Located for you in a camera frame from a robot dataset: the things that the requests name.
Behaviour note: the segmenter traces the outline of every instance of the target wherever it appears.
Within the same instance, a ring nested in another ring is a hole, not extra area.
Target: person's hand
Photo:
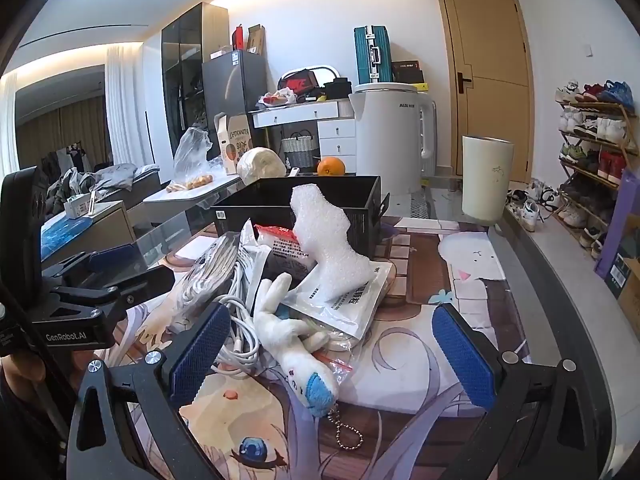
[[[87,365],[95,359],[91,350],[72,352],[75,370],[69,377],[71,386],[77,390]],[[44,382],[46,368],[42,360],[33,352],[21,350],[1,359],[6,382],[16,397],[35,406],[39,405],[36,384]]]

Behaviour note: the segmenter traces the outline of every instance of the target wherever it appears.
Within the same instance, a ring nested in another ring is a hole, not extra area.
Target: keychain chain
[[[353,426],[349,426],[348,424],[345,424],[340,420],[340,411],[338,411],[337,405],[334,406],[334,408],[327,414],[327,418],[329,419],[329,421],[335,424],[335,441],[338,443],[338,446],[340,446],[341,449],[345,451],[355,451],[360,446],[362,446],[362,443],[364,442],[362,433],[356,430]],[[358,443],[355,446],[345,446],[342,443],[342,441],[340,440],[340,432],[342,431],[342,428],[351,430],[358,436]]]

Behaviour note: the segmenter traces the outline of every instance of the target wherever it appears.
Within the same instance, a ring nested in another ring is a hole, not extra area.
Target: teal suitcase
[[[386,27],[358,27],[354,30],[354,35],[359,84],[393,82],[391,46]]]

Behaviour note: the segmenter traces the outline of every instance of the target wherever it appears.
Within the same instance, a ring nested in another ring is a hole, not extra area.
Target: orange
[[[344,162],[336,156],[326,156],[318,164],[319,176],[343,176],[345,171]]]

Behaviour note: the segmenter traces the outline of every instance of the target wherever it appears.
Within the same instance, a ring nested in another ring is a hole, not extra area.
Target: red sneaker
[[[622,155],[609,154],[611,159],[611,167],[609,169],[609,182],[620,184],[622,181],[622,172],[626,168],[626,160]]]
[[[575,100],[579,103],[597,103],[598,98],[596,97],[600,92],[605,90],[602,85],[585,85],[584,92],[575,97]]]
[[[600,152],[600,165],[598,166],[598,176],[602,178],[609,178],[609,168],[611,166],[609,152]]]

